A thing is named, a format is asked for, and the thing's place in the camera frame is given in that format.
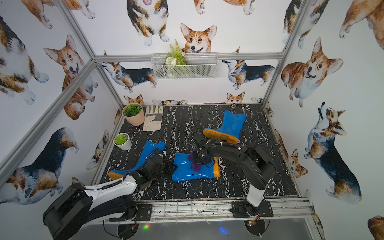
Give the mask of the purple cloth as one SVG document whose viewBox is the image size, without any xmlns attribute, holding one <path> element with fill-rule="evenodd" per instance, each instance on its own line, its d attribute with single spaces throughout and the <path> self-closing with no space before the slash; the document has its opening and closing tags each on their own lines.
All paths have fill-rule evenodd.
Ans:
<svg viewBox="0 0 384 240">
<path fill-rule="evenodd" d="M 197 148 L 194 148 L 193 152 L 188 155 L 188 160 L 192 163 L 191 164 L 191 169 L 195 172 L 198 173 L 200 172 L 202 166 L 201 164 L 197 164 L 197 157 L 198 157 L 198 150 Z"/>
</svg>

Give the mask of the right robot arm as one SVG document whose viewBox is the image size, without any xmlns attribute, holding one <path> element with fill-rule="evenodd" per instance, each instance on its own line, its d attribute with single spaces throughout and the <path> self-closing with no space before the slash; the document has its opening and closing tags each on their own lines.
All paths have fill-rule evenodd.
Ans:
<svg viewBox="0 0 384 240">
<path fill-rule="evenodd" d="M 239 146 L 219 140 L 196 136 L 192 139 L 196 151 L 193 164 L 210 165 L 218 157 L 241 166 L 250 187 L 246 196 L 247 203 L 257 209 L 263 202 L 269 181 L 276 173 L 271 157 L 258 144 Z"/>
</svg>

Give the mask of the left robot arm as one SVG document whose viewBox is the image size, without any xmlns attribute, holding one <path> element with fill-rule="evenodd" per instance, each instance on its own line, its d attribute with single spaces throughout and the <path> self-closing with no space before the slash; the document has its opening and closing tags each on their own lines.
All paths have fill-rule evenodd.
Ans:
<svg viewBox="0 0 384 240">
<path fill-rule="evenodd" d="M 117 180 L 93 186 L 72 184 L 44 212 L 43 223 L 54 240 L 68 240 L 81 228 L 104 221 L 148 221 L 151 204 L 138 204 L 132 194 L 173 174 L 178 167 L 155 150 L 144 164 Z"/>
</svg>

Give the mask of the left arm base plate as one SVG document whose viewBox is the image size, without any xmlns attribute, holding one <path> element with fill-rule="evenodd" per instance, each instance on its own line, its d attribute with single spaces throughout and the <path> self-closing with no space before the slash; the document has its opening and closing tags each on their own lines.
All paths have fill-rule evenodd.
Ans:
<svg viewBox="0 0 384 240">
<path fill-rule="evenodd" d="M 152 204 L 140 204 L 135 207 L 130 207 L 122 217 L 111 218 L 110 222 L 129 222 L 129 221 L 149 221 L 152 215 Z"/>
</svg>

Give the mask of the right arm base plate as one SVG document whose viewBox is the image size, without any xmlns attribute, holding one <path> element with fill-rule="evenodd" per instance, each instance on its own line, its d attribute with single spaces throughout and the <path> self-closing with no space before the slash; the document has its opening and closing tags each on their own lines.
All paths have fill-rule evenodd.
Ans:
<svg viewBox="0 0 384 240">
<path fill-rule="evenodd" d="M 263 200 L 258 207 L 254 207 L 247 200 L 231 203 L 230 212 L 234 218 L 273 217 L 271 202 Z"/>
</svg>

